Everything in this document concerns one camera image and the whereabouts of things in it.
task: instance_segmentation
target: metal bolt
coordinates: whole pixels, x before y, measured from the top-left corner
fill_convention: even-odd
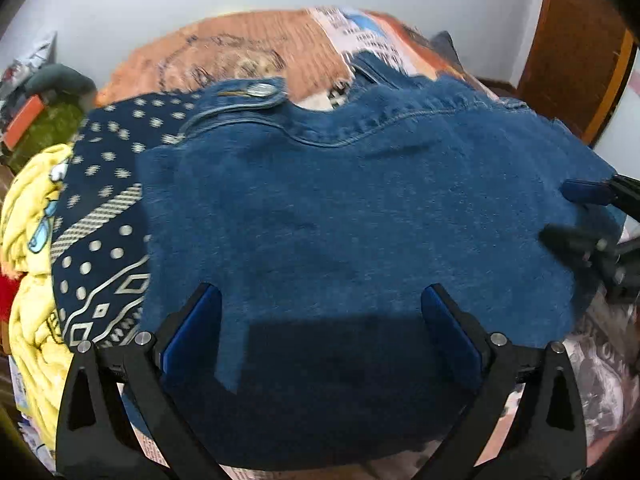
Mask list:
[[[140,332],[139,334],[136,334],[134,341],[140,346],[146,345],[151,341],[151,334],[149,332]]]
[[[500,332],[492,333],[489,339],[491,339],[491,342],[496,346],[505,346],[508,341],[507,336]]]
[[[78,344],[78,351],[81,354],[88,352],[89,348],[91,348],[91,341],[87,341],[86,339]]]
[[[564,353],[564,345],[559,342],[559,341],[553,341],[551,343],[551,349],[556,353],[556,354],[561,354]]]
[[[618,270],[616,270],[616,273],[613,275],[613,281],[616,282],[617,285],[619,285],[625,279],[625,276],[626,276],[626,270],[623,269],[623,267],[620,267]]]
[[[246,89],[246,92],[251,97],[268,97],[275,94],[277,91],[278,89],[275,86],[268,83],[256,83]]]

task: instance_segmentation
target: wooden door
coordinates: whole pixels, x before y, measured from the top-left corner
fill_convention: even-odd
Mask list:
[[[609,0],[543,0],[518,96],[589,144],[606,124],[633,50]]]

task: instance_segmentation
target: yellow cloth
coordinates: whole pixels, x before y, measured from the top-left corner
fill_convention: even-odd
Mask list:
[[[62,188],[59,174],[64,172],[60,165],[71,154],[69,146],[58,144],[35,155],[15,177],[0,216],[2,272],[8,276],[27,273],[11,309],[11,352],[24,380],[29,414],[50,449],[55,449],[58,410],[72,358],[60,335],[51,283],[52,216],[45,220],[49,229],[44,246],[33,252],[28,243],[45,216],[45,208],[58,200]]]

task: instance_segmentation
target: green fabric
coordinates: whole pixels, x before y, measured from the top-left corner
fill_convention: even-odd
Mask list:
[[[75,104],[58,101],[47,106],[18,141],[7,165],[18,173],[29,159],[44,148],[69,142],[80,126],[84,114]]]

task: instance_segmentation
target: denim fabric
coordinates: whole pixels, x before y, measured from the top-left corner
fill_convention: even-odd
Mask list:
[[[622,228],[560,195],[567,178],[613,173],[561,123],[368,54],[355,65],[358,92],[333,112],[293,105],[281,79],[264,98],[242,95],[255,81],[212,86],[178,142],[136,162],[152,234],[142,328],[200,282],[222,292],[219,344],[194,342],[189,377],[164,384],[225,464],[321,466],[441,436],[468,395],[440,368],[424,287],[543,346],[596,283],[577,283],[539,230]]]

